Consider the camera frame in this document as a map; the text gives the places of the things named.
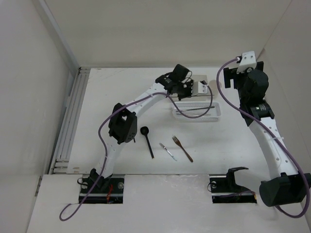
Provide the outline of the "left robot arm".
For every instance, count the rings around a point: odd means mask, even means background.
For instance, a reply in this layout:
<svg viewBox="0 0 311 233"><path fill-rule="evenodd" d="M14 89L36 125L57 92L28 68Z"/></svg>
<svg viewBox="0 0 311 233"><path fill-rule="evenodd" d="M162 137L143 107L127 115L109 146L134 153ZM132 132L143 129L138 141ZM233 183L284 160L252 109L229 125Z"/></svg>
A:
<svg viewBox="0 0 311 233"><path fill-rule="evenodd" d="M158 77L138 98L128 104L117 103L112 114L98 129L98 136L104 147L104 155L90 171L92 188L97 192L108 189L114 163L126 143L132 141L138 132L138 118L159 101L176 94L184 99L192 95L193 80L184 82L190 70L182 67Z"/></svg>

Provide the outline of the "silver metal chopstick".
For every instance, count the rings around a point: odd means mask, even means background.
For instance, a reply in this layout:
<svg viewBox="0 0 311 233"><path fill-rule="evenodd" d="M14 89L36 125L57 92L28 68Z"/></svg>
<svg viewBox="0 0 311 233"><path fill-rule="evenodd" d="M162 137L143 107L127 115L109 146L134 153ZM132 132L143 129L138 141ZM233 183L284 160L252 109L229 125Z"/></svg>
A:
<svg viewBox="0 0 311 233"><path fill-rule="evenodd" d="M198 117L198 116L211 116L211 113L206 113L206 112L198 112L198 111L191 111L191 112L185 112L185 111L175 111L177 115L187 115L190 117Z"/></svg>

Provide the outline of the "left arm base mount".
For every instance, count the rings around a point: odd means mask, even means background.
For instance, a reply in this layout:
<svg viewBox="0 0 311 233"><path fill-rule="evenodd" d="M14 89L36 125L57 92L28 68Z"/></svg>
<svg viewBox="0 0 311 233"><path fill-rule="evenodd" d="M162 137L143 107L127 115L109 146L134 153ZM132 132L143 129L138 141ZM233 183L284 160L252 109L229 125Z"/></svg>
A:
<svg viewBox="0 0 311 233"><path fill-rule="evenodd" d="M83 201L87 192L93 185L89 177L81 177L77 180L80 185L78 201L85 204L123 204L124 176L112 176L105 181L102 187L95 186Z"/></svg>

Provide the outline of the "dark grey chopstick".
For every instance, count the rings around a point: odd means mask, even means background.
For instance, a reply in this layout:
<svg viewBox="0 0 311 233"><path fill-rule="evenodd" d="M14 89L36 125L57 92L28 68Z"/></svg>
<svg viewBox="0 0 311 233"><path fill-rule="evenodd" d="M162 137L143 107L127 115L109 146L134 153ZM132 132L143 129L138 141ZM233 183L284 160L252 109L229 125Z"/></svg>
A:
<svg viewBox="0 0 311 233"><path fill-rule="evenodd" d="M209 111L210 109L215 108L214 106L211 107L201 107L201 108L190 108L186 109L185 112L191 112L191 111Z"/></svg>

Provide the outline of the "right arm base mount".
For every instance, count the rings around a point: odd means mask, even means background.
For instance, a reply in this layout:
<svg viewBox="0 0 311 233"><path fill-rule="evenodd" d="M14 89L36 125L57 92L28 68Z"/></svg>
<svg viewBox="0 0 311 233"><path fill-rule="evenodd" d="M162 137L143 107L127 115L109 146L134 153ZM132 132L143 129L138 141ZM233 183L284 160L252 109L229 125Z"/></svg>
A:
<svg viewBox="0 0 311 233"><path fill-rule="evenodd" d="M210 188L212 203L257 204L256 193L236 183L235 172L248 169L247 167L240 166L229 168L226 174L209 174L209 183L207 186Z"/></svg>

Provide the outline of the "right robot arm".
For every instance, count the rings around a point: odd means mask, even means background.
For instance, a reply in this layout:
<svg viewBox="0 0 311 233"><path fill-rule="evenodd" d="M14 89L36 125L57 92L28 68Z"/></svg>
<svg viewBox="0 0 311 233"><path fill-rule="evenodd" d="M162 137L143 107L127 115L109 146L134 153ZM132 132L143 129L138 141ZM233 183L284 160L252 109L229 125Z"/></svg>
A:
<svg viewBox="0 0 311 233"><path fill-rule="evenodd" d="M276 127L272 108L265 100L269 87L263 62L245 71L224 68L225 87L238 91L237 110L257 139L268 165L270 180L262 181L259 193L266 206L281 206L311 200L311 175L304 173L286 149Z"/></svg>

